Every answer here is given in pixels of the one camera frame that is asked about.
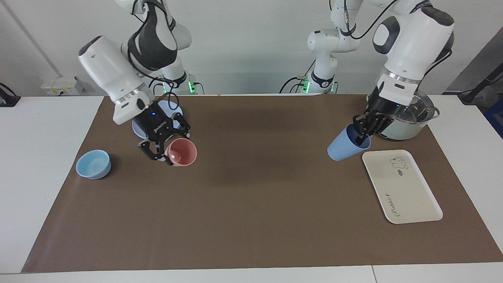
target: pot handle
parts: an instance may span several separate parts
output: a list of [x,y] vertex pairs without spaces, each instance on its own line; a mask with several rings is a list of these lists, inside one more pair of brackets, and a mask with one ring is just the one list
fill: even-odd
[[434,108],[435,108],[435,114],[433,115],[432,120],[440,116],[440,110],[437,107]]

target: white table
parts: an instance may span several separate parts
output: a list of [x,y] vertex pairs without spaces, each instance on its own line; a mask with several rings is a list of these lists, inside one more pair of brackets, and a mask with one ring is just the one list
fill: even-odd
[[[102,99],[33,97],[23,98],[15,108],[0,109],[0,273],[21,271]],[[431,99],[442,111],[430,123],[432,132],[503,250],[503,140],[476,107],[464,106],[453,96]],[[502,282],[503,263],[4,274],[0,282],[375,283],[473,282],[474,278]]]

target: wall outlet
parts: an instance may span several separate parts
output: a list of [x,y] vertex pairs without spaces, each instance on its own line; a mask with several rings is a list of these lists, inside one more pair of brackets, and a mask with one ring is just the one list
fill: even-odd
[[76,78],[60,77],[44,82],[40,88],[48,96],[81,95],[84,87]]

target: green light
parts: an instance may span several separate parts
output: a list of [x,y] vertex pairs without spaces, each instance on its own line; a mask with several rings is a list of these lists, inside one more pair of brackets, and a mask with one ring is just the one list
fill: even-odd
[[306,84],[304,84],[304,87],[302,88],[302,92],[303,93],[308,93],[310,86],[311,86],[311,82],[310,81],[306,82]]
[[196,87],[194,86],[194,83],[192,83],[190,81],[189,81],[189,89],[190,89],[190,93],[196,92]]

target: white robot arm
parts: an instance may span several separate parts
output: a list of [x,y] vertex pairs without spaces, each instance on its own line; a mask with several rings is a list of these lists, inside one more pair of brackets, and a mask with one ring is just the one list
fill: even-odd
[[[349,19],[354,21],[360,10],[363,0],[350,0],[347,3]],[[307,39],[309,50],[316,55],[314,70],[309,74],[307,91],[310,93],[327,93],[333,84],[336,75],[337,59],[334,53],[355,51],[360,41],[353,39],[345,32],[344,0],[333,1],[330,19],[335,29],[322,29],[311,32]],[[354,36],[358,36],[356,23],[352,25]]]
[[[171,90],[178,88],[187,77],[177,59],[178,50],[190,46],[192,38],[187,29],[171,16],[165,0],[116,1],[132,13],[146,13],[141,28],[120,49],[106,37],[98,36],[79,51],[78,58],[91,78],[114,102],[114,122],[120,125],[133,119],[148,136],[138,146],[150,159],[172,165],[164,156],[164,142],[173,134],[188,138],[190,126],[179,113],[167,117],[157,104],[160,99],[155,99],[140,76],[164,82]],[[148,75],[172,65],[169,70],[175,74],[181,68],[181,77],[153,78]],[[180,127],[174,128],[173,120],[178,121]],[[155,142],[156,153],[150,150],[150,142]]]
[[[360,39],[362,37],[356,30],[356,18],[362,2],[363,0],[332,0],[333,9],[330,14],[330,19],[336,28],[314,31],[309,35],[308,47],[316,55],[316,65],[314,67],[314,70],[309,74],[308,92],[329,92],[333,84],[333,79],[335,77],[337,67],[337,59],[333,54],[351,52],[359,47]],[[394,11],[395,13],[400,15],[398,17],[395,17],[395,19],[399,21],[399,26],[401,27],[401,30],[399,30],[398,33],[400,33],[402,42],[406,42],[407,37],[411,37],[414,38],[415,43],[417,44],[425,37],[429,37],[431,33],[437,34],[438,32],[441,32],[439,30],[439,28],[442,29],[441,25],[435,23],[428,24],[429,22],[431,22],[429,21],[429,19],[425,17],[419,17],[417,14],[415,14],[415,12],[420,10],[421,8],[431,8],[432,4],[430,1],[368,0],[368,2],[381,8],[390,8],[391,11]],[[389,24],[390,21],[392,21],[392,19],[388,18],[385,22],[383,22],[383,24]],[[379,40],[382,41],[387,39],[383,24],[380,25],[378,32],[376,32],[376,35],[374,36],[374,46],[379,45],[379,43],[384,44],[384,42],[379,42]],[[451,30],[451,33],[452,28],[453,25],[447,27],[447,29]],[[410,50],[411,45],[398,45],[394,48],[394,50],[400,51],[396,51],[390,54],[386,53],[386,55],[388,56],[388,63],[386,64],[386,67],[393,66],[393,64],[395,64],[397,61],[407,61],[409,66],[412,67],[409,68],[412,69],[412,72],[415,72],[417,74],[420,73],[422,69],[424,69],[423,72],[426,72],[427,68],[423,68],[423,65],[426,64],[429,67],[433,62],[433,59],[431,59],[431,56],[428,56],[427,54],[419,54],[422,51],[426,51],[422,46],[424,46],[424,44],[428,42],[435,45],[434,47],[439,47],[441,51],[442,48],[444,48],[446,41],[447,40],[444,40],[444,38],[429,38],[429,40],[413,46],[413,48],[416,49],[416,55],[419,55],[419,58],[417,59],[408,59],[407,57],[405,57],[411,55],[405,54],[407,52],[406,50]],[[431,48],[428,51],[430,51],[431,53],[440,53],[438,48]],[[402,77],[407,78],[411,77],[411,75],[409,73],[407,74],[407,76]]]
[[[371,0],[378,6],[392,0]],[[362,115],[353,118],[360,134],[357,143],[381,133],[393,121],[392,114],[400,105],[409,105],[425,75],[452,54],[454,42],[453,18],[432,6],[430,1],[399,0],[391,16],[377,28],[373,45],[387,56],[369,106]]]
[[[368,1],[391,9],[398,16],[384,20],[374,34],[375,50],[388,60],[369,98],[369,106],[362,115],[353,118],[359,133],[358,145],[382,132],[393,121],[391,115],[400,105],[410,104],[429,70],[452,54],[454,41],[454,20],[434,8],[429,0]],[[316,54],[316,66],[309,75],[309,92],[327,93],[331,88],[337,66],[333,53],[358,48],[363,36],[357,34],[354,20],[362,2],[332,0],[330,17],[336,28],[310,34],[308,46]]]

